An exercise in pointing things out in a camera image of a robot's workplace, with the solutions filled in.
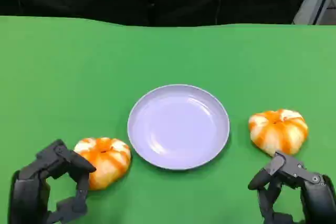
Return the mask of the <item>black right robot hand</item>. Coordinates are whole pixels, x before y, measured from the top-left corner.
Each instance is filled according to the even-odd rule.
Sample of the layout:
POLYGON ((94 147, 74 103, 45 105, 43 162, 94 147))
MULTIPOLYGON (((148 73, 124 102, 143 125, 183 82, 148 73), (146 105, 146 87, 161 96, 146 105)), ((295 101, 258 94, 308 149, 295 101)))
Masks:
POLYGON ((300 223, 335 223, 335 188, 327 175, 308 171, 293 156, 276 151, 248 184, 256 190, 264 223, 295 223, 292 215, 274 211, 282 187, 300 188, 304 220, 300 223))

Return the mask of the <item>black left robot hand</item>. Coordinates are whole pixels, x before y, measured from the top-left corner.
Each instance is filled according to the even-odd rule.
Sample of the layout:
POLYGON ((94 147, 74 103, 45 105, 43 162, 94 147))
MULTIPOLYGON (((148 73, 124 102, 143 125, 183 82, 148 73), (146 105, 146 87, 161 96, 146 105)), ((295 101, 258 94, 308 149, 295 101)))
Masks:
POLYGON ((8 204, 8 223, 69 223, 84 216, 89 191, 89 175, 96 168, 84 157, 55 140, 36 154, 29 165, 12 176, 8 204), (76 194, 48 210, 50 186, 47 178, 68 174, 76 182, 76 194))

